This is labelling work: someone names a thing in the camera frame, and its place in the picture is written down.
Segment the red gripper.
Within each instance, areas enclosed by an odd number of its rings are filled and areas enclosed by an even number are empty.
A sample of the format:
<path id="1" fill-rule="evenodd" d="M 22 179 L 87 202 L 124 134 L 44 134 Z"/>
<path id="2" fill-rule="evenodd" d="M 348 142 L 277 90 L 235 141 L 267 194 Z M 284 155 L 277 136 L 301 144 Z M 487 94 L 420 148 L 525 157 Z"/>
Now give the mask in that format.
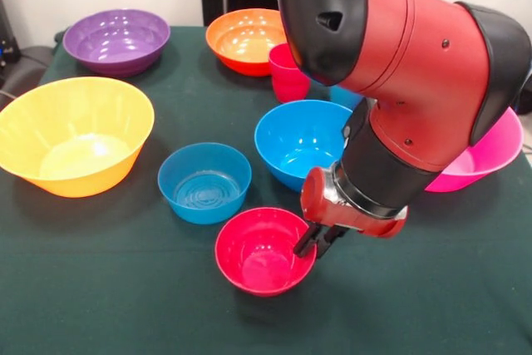
<path id="1" fill-rule="evenodd" d="M 300 195 L 303 216 L 310 224 L 294 245 L 296 256 L 305 256 L 314 245 L 317 246 L 317 258 L 322 258 L 337 239 L 345 235 L 347 229 L 355 229 L 361 234 L 373 237 L 389 238 L 397 234 L 407 219 L 407 207 L 393 212 L 392 217 L 379 217 L 369 211 L 368 205 L 361 207 L 349 202 L 347 195 L 335 181 L 332 168 L 315 167 L 310 170 Z M 329 228 L 319 238 L 323 229 Z"/>

